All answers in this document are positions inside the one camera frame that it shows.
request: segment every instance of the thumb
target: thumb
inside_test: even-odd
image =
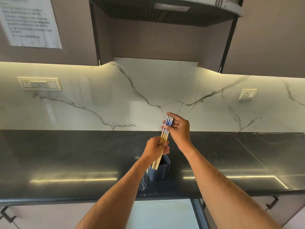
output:
[[[167,142],[163,142],[161,144],[158,145],[158,148],[160,148],[160,150],[164,149],[167,146]]]
[[[169,125],[164,125],[165,129],[169,132],[174,131],[175,128],[173,126],[169,126]]]

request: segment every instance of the hand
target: hand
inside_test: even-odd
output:
[[[170,147],[168,146],[169,141],[159,144],[160,139],[161,136],[155,136],[147,141],[145,150],[141,158],[147,161],[149,165],[151,165],[155,160],[160,157],[163,148],[163,155],[168,154],[170,152]]]
[[[184,153],[190,146],[193,146],[190,139],[190,124],[188,120],[183,119],[174,113],[168,112],[167,115],[174,118],[172,126],[165,125],[177,144],[178,148]]]

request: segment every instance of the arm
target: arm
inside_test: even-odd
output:
[[[160,136],[147,141],[143,155],[132,168],[110,188],[78,223],[75,229],[126,227],[138,187],[146,169],[160,156],[169,153],[168,142],[158,145]]]
[[[189,161],[201,195],[219,229],[280,229],[249,195],[213,167],[192,145],[189,122],[178,115],[173,126],[165,126]]]

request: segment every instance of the dark blue container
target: dark blue container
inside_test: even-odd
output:
[[[148,168],[148,177],[152,182],[166,179],[169,169],[170,159],[167,155],[163,155],[157,170],[152,169],[152,166]]]

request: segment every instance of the person's left hand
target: person's left hand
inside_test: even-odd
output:
[[[149,164],[152,164],[160,157],[163,148],[163,155],[168,154],[170,152],[170,147],[168,146],[169,141],[159,144],[160,138],[161,136],[155,136],[147,141],[145,150],[141,158],[145,159]]]

